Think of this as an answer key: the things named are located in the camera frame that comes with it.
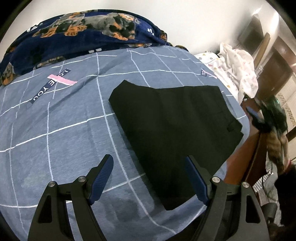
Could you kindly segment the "person right hand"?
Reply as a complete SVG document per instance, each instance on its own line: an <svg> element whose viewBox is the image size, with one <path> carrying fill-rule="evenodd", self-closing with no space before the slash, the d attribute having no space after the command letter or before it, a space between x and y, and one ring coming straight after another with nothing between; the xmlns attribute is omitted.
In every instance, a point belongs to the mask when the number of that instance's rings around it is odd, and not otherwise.
<svg viewBox="0 0 296 241"><path fill-rule="evenodd" d="M269 160L276 165L279 174L284 173L290 164L287 136L282 134L278 137L276 132L271 131L266 137L266 145Z"/></svg>

